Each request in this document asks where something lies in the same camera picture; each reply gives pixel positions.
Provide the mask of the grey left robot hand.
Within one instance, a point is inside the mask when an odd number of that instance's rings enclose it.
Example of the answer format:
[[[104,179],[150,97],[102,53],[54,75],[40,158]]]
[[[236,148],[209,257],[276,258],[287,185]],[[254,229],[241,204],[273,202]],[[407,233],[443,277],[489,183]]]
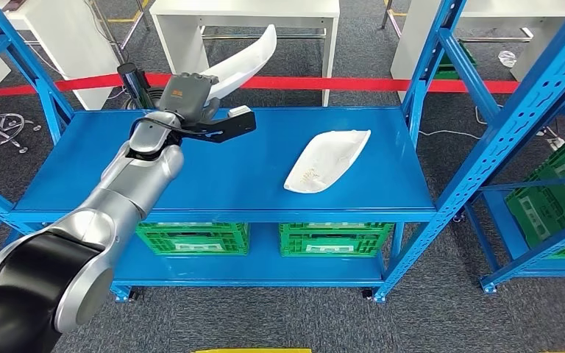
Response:
[[[217,113],[220,99],[209,99],[217,76],[181,73],[172,75],[159,100],[159,110],[178,115],[185,124],[209,121]]]

